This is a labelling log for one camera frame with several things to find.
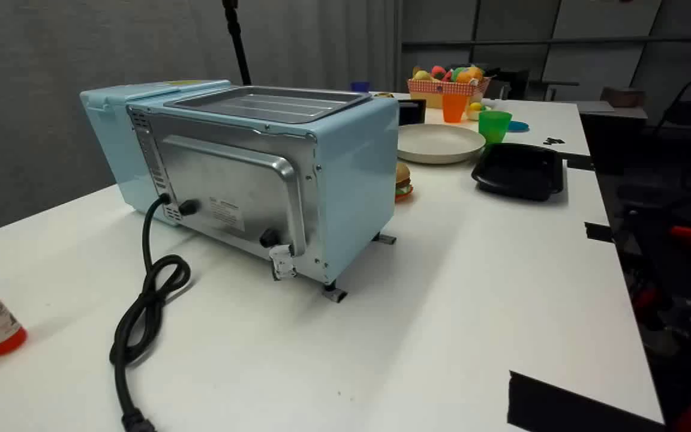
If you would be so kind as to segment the green plastic cup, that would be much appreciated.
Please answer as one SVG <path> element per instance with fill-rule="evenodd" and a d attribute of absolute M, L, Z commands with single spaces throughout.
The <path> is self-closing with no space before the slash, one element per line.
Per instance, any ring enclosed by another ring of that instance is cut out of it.
<path fill-rule="evenodd" d="M 512 125 L 512 115 L 507 111 L 482 111 L 480 113 L 480 133 L 487 143 L 501 143 Z"/>

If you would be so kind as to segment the beige round plate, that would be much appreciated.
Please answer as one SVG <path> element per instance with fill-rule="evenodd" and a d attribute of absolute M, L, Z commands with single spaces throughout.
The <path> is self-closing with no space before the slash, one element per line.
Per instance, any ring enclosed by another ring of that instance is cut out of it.
<path fill-rule="evenodd" d="M 411 163 L 449 166 L 464 163 L 477 156 L 486 138 L 455 125 L 401 125 L 399 126 L 399 156 Z"/>

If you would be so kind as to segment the orange plastic cup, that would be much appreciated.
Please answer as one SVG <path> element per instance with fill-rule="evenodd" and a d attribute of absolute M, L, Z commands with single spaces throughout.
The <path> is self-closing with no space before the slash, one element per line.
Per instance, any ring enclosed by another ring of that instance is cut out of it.
<path fill-rule="evenodd" d="M 449 83 L 441 88 L 441 115 L 446 121 L 461 121 L 469 111 L 470 87 Z"/>

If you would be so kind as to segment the light blue toaster oven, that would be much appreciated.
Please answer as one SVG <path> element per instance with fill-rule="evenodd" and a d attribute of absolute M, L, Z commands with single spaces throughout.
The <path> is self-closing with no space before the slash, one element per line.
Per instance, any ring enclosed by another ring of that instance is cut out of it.
<path fill-rule="evenodd" d="M 228 78 L 86 88 L 80 102 L 120 186 L 170 226 L 332 286 L 393 215 L 399 102 Z"/>

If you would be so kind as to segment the toy hamburger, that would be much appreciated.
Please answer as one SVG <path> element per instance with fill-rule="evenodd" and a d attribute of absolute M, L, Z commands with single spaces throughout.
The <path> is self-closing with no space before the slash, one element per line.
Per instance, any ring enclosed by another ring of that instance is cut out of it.
<path fill-rule="evenodd" d="M 396 202 L 407 202 L 413 196 L 411 167 L 407 163 L 396 163 Z"/>

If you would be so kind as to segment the black plastic tray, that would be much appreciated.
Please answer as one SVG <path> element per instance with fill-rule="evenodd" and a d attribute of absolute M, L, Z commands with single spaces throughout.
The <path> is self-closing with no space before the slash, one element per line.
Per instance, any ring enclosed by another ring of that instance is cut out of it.
<path fill-rule="evenodd" d="M 531 143 L 487 143 L 470 178 L 486 192 L 531 202 L 565 192 L 561 156 Z"/>

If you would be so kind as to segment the basket of toy fruit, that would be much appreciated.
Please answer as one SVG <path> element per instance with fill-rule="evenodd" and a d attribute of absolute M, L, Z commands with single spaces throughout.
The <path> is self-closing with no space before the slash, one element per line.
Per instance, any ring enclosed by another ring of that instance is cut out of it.
<path fill-rule="evenodd" d="M 489 87 L 489 76 L 477 64 L 469 64 L 469 67 L 434 64 L 431 69 L 415 67 L 409 78 L 409 93 L 413 99 L 422 99 L 431 108 L 441 105 L 441 93 L 446 88 L 464 91 L 474 101 L 480 101 L 487 93 L 487 87 Z"/>

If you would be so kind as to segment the blue round lid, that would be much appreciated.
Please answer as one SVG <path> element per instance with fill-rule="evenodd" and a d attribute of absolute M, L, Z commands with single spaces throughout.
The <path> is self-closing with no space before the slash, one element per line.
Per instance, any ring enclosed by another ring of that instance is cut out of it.
<path fill-rule="evenodd" d="M 510 131 L 531 131 L 528 121 L 512 120 Z"/>

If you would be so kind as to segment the black tape pieces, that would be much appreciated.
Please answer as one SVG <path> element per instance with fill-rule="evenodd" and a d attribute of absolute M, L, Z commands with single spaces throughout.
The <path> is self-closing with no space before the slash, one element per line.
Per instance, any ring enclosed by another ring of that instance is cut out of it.
<path fill-rule="evenodd" d="M 557 143 L 565 143 L 565 138 L 560 138 L 560 136 L 548 136 L 543 143 L 557 145 Z"/>

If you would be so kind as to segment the black tripod pole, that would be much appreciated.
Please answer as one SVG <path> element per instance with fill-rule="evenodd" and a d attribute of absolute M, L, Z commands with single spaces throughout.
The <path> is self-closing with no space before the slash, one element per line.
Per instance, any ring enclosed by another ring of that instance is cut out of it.
<path fill-rule="evenodd" d="M 242 83 L 253 83 L 249 61 L 247 61 L 247 52 L 245 52 L 245 43 L 242 43 L 242 27 L 240 27 L 240 16 L 237 16 L 237 0 L 221 0 L 221 5 L 224 5 L 227 21 L 228 21 L 231 40 L 235 48 L 240 78 L 242 78 Z"/>

